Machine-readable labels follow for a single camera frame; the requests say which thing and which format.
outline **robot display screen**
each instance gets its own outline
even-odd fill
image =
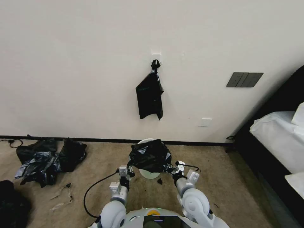
[[[145,216],[143,228],[191,228],[178,216]]]

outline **black plastic bag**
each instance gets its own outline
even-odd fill
[[[166,172],[171,164],[171,153],[160,139],[132,145],[129,155],[130,166],[144,169],[151,173]]]
[[[55,161],[58,172],[72,172],[86,157],[86,144],[67,138]]]
[[[9,180],[0,181],[0,223],[5,228],[25,228],[31,203]]]
[[[157,73],[157,68],[160,67],[159,61],[154,60],[151,67],[151,73],[136,87],[139,118],[143,119],[156,113],[160,120],[163,115],[161,95],[164,89]]]
[[[41,187],[56,183],[57,173],[53,162],[54,152],[34,152],[34,158],[21,165],[15,175],[15,179],[22,178],[20,185],[26,182],[36,181]]]
[[[36,181],[41,187],[56,183],[58,172],[72,172],[86,157],[86,144],[66,139],[59,154],[54,139],[39,140],[29,146],[20,146],[16,152],[22,166],[15,179],[22,178],[20,185]]]
[[[57,173],[53,162],[56,150],[57,144],[53,138],[18,147],[16,153],[22,165],[15,179],[22,178],[20,185],[30,181],[38,182],[41,187],[55,184]]]
[[[55,152],[57,151],[57,143],[55,139],[39,140],[34,144],[28,146],[17,147],[16,153],[21,161],[21,164],[32,160],[35,157],[35,152]]]

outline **gray switch panel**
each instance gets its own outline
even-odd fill
[[[249,73],[242,83],[242,87],[254,87],[262,75],[263,73]]]
[[[244,73],[234,72],[227,84],[227,87],[236,87],[243,74]]]
[[[234,72],[227,87],[254,87],[263,73]]]

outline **beige carpet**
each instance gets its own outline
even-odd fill
[[[35,141],[25,140],[28,145]],[[87,227],[94,219],[83,208],[83,196],[87,188],[101,178],[115,172],[120,165],[128,162],[131,144],[86,142],[87,158],[72,173],[58,175],[53,186],[40,188],[35,182],[19,185],[14,175],[20,166],[15,149],[7,142],[0,142],[0,180],[11,180],[33,203],[28,228],[34,227]],[[63,142],[58,143],[58,150]],[[167,145],[172,161],[177,159],[201,168],[196,187],[210,202],[215,215],[222,218],[230,228],[278,227],[263,190],[248,166],[236,152],[225,153],[223,147]],[[127,212],[141,207],[160,207],[181,213],[177,202],[177,190],[169,174],[161,174],[163,185],[157,179],[147,180],[135,169],[136,176],[130,183]],[[110,200],[109,184],[117,181],[119,175],[96,185],[87,197],[90,212],[99,215]],[[55,211],[51,209],[68,202],[67,192],[50,200],[60,187],[72,183],[74,201]]]

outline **black bed frame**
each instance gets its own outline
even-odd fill
[[[235,135],[235,148],[256,176],[260,173],[304,227],[304,199],[288,184],[290,172],[249,132],[254,120],[275,111],[295,111],[304,102],[304,66],[299,68]]]

